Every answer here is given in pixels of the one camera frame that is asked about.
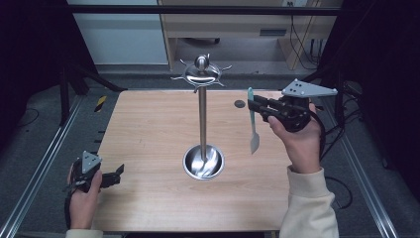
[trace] wooden table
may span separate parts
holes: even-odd
[[[277,98],[278,91],[256,91]],[[256,114],[260,148],[251,155],[246,91],[207,91],[207,143],[225,156],[215,178],[197,180],[182,166],[199,144],[198,94],[122,92],[99,155],[102,171],[125,164],[122,181],[103,189],[94,227],[104,231],[217,232],[279,230],[287,209],[290,164],[281,141]]]

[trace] small round object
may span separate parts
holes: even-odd
[[[245,104],[245,101],[243,101],[243,100],[236,100],[234,104],[235,104],[235,106],[236,106],[236,107],[238,107],[238,108],[244,108],[244,107],[245,107],[245,105],[246,105],[246,104]]]

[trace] black strap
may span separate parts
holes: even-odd
[[[64,218],[65,218],[65,225],[67,226],[67,229],[70,229],[70,226],[71,226],[70,202],[71,202],[72,195],[73,195],[73,192],[70,191],[67,194],[67,197],[65,198],[65,201],[64,201]]]
[[[322,160],[322,155],[324,153],[324,149],[325,149],[325,141],[326,141],[326,133],[325,133],[325,126],[322,123],[321,119],[318,117],[318,115],[309,110],[309,113],[311,114],[311,117],[313,117],[315,119],[315,121],[318,122],[320,128],[321,128],[321,135],[319,136],[319,145],[320,145],[320,149],[319,149],[319,160]]]

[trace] sleeve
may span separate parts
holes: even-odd
[[[102,238],[103,232],[99,230],[72,229],[65,233],[65,238]]]
[[[287,169],[289,178],[288,209],[283,218],[280,238],[339,237],[336,214],[331,207],[335,195],[328,190],[324,169],[304,175]]]

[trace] white wall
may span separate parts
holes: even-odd
[[[157,0],[67,0],[68,4],[156,5]],[[74,14],[95,64],[167,64],[158,14]]]

